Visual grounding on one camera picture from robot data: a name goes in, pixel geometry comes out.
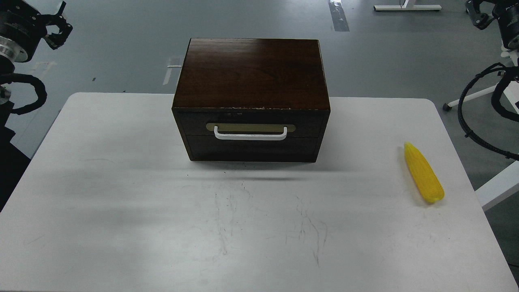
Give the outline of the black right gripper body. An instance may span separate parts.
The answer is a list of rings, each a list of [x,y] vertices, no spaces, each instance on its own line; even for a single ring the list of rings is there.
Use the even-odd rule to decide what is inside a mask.
[[[489,2],[493,5],[497,3],[496,0],[467,0],[465,2],[465,9],[472,25],[479,30],[485,30],[495,20],[495,15],[489,16],[480,10],[480,5],[483,2]]]

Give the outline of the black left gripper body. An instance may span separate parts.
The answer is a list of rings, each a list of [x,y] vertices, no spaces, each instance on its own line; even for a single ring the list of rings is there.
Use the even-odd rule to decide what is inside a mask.
[[[39,22],[41,22],[44,27],[56,26],[58,28],[58,33],[47,33],[43,37],[52,50],[56,50],[63,46],[73,30],[72,25],[67,22],[65,15],[63,15],[65,7],[66,2],[62,1],[55,14],[39,15]]]

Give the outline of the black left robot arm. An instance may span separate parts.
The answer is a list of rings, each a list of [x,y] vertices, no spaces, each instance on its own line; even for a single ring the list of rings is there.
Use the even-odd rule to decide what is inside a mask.
[[[61,1],[55,14],[41,14],[24,0],[2,0],[1,55],[11,62],[28,62],[41,39],[52,50],[63,46],[73,30],[63,15],[65,6],[66,2]]]

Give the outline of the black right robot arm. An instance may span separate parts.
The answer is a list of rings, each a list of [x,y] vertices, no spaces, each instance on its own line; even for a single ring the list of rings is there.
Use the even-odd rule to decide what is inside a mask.
[[[496,20],[504,48],[518,50],[519,2],[517,0],[486,0],[494,5],[491,15],[481,12],[482,2],[484,1],[467,0],[465,2],[465,9],[472,25],[479,30],[485,30],[493,20]]]

